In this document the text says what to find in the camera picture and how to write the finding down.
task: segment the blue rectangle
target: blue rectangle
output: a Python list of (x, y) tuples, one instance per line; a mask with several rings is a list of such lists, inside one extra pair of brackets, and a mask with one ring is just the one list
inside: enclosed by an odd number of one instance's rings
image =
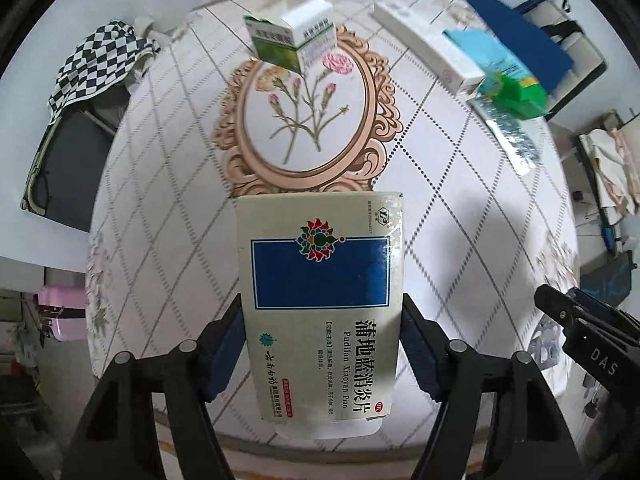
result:
[(256, 308), (357, 308), (389, 305), (388, 237), (347, 238), (321, 262), (295, 240), (252, 240)]

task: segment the ornate brown frame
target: ornate brown frame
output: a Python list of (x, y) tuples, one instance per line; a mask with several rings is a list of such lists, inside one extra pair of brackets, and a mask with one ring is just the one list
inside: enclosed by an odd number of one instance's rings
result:
[(250, 59), (236, 68), (222, 105), (222, 117), (212, 140), (227, 151), (224, 171), (234, 196), (286, 191), (368, 191), (385, 166), (384, 142), (402, 130), (396, 108), (396, 89), (386, 58), (369, 51), (366, 41), (344, 25), (336, 26), (338, 46), (350, 54), (365, 86), (362, 120), (350, 143), (332, 160), (309, 171), (286, 171), (266, 163), (254, 150), (244, 130), (244, 102), (251, 81), (263, 62)]

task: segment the round table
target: round table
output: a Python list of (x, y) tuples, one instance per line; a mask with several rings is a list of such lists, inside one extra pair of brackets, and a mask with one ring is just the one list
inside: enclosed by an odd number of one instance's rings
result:
[[(401, 191), (404, 290), (425, 317), (484, 353), (527, 349), (536, 286), (575, 285), (574, 220), (546, 123), (534, 123), (541, 164), (520, 177), (485, 124), (370, 16), (375, 0), (329, 0), (338, 47), (305, 78), (252, 58), (242, 16), (264, 1), (190, 14), (130, 101), (91, 229), (95, 375), (123, 349), (164, 353), (222, 316), (239, 291), (234, 199), (264, 192)], [(484, 27), (463, 0), (396, 1), (440, 29)], [(295, 106), (294, 92), (313, 105)], [(274, 111), (307, 129), (282, 128)], [(563, 358), (546, 372), (555, 392), (567, 370)], [(209, 413), (219, 434), (258, 446), (423, 446), (437, 406), (402, 349), (394, 395), (376, 434), (285, 440), (260, 419), (244, 350)], [(166, 410), (162, 396), (154, 404)]]

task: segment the pink suitcase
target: pink suitcase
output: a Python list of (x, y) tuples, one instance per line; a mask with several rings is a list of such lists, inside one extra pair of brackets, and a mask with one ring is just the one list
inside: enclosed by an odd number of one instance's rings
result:
[(84, 288), (44, 286), (38, 293), (42, 333), (58, 341), (86, 339)]

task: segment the red otc label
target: red otc label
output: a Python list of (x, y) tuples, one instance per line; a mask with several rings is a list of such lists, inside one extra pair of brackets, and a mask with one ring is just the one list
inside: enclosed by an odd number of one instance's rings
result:
[(287, 416), (291, 418), (293, 416), (293, 409), (291, 407), (291, 392), (289, 391), (289, 380), (282, 380), (282, 391), (284, 392), (284, 407), (287, 410)]

